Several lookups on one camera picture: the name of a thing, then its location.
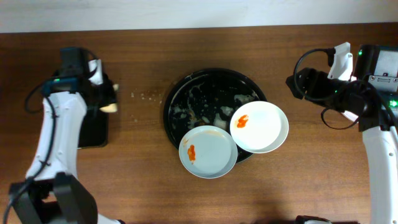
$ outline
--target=red sauce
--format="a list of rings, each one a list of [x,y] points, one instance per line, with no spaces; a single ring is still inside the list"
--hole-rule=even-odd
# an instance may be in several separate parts
[[[238,124],[236,125],[237,128],[244,128],[246,123],[249,121],[248,115],[243,115],[241,118],[238,119]]]
[[[196,155],[195,154],[195,146],[191,145],[188,149],[188,156],[189,156],[189,161],[191,161],[192,164],[193,164],[193,161],[195,161],[195,155]]]

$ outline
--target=black tray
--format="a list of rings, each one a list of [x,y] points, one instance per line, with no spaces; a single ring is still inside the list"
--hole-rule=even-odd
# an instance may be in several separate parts
[[[192,73],[179,81],[168,95],[163,112],[164,128],[172,144],[178,149],[183,136],[201,125],[226,125],[233,113],[244,103],[267,101],[260,88],[248,77],[224,68],[207,68]],[[238,146],[238,159],[242,162],[252,153]]]

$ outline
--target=wood grain surface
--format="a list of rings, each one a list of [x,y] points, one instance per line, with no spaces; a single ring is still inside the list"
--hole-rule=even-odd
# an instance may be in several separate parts
[[[126,223],[269,223],[297,215],[369,223],[368,161],[358,127],[327,128],[322,108],[294,98],[285,85],[304,52],[346,41],[354,55],[360,44],[398,45],[398,24],[1,34],[0,210],[10,183],[23,180],[39,140],[42,114],[27,114],[24,98],[60,66],[60,48],[82,46],[120,84],[108,145],[78,153],[79,180],[103,215]],[[328,71],[322,54],[305,64]],[[213,180],[184,169],[161,115],[173,84],[209,67],[253,79],[290,124],[278,150],[254,155]],[[39,99],[34,103],[40,106]],[[333,112],[327,119],[349,124]],[[9,223],[19,223],[14,212]]]

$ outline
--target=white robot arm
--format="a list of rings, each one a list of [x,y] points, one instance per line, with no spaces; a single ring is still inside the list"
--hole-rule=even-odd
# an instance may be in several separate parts
[[[333,49],[316,51],[326,52],[329,61],[333,57],[330,72],[305,68],[296,80],[296,72],[289,77],[287,84],[296,98],[304,96],[318,105],[340,111],[352,121],[359,121],[369,162],[371,223],[398,223],[398,49],[361,46],[354,73],[349,43],[336,46],[333,55],[330,53]],[[304,94],[296,91],[295,82]],[[328,223],[316,220],[299,223],[310,222]]]
[[[94,198],[77,179],[76,156],[87,103],[92,111],[117,110],[117,85],[103,74],[101,60],[88,61],[85,54],[85,49],[62,49],[62,59],[66,60],[63,68],[43,84],[44,122],[39,145],[26,181],[11,186],[3,223],[11,206],[22,223],[124,223],[100,215]],[[49,194],[57,201],[43,202]]]

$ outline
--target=shallow white dish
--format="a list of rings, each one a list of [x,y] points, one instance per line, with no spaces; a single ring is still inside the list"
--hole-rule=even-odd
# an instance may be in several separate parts
[[[247,115],[245,127],[238,128],[239,119]],[[286,139],[289,122],[276,105],[255,101],[240,107],[229,124],[232,138],[242,149],[252,153],[265,153],[277,149]]]
[[[188,150],[194,146],[195,160]],[[212,179],[228,173],[238,158],[238,148],[231,135],[214,126],[199,126],[184,135],[178,148],[183,166],[193,175]]]

